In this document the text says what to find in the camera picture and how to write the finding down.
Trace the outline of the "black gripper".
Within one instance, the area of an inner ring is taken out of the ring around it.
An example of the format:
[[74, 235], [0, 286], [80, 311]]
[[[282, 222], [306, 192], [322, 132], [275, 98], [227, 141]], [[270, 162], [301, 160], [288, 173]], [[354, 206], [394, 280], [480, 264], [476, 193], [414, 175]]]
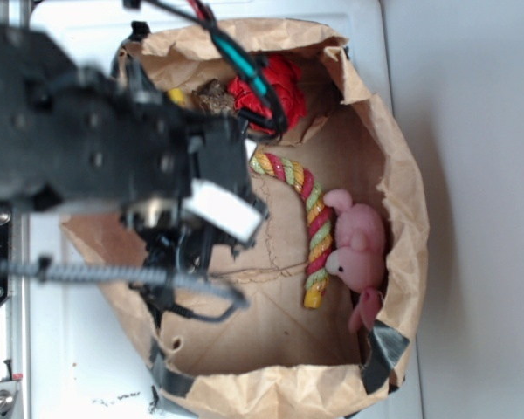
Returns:
[[208, 262], [218, 244], [254, 245], [268, 208], [248, 173], [246, 122], [229, 114], [181, 109], [157, 89], [118, 89], [141, 121], [153, 156], [152, 190], [124, 209], [145, 242], [149, 262]]

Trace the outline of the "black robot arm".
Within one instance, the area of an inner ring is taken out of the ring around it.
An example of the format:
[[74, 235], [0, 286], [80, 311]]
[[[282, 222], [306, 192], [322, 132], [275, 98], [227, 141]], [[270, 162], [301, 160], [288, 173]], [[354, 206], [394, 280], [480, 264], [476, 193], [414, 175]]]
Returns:
[[0, 204], [118, 212], [194, 250], [253, 245], [268, 209], [252, 190], [239, 122], [174, 104], [137, 61], [121, 84], [44, 33], [0, 24]]

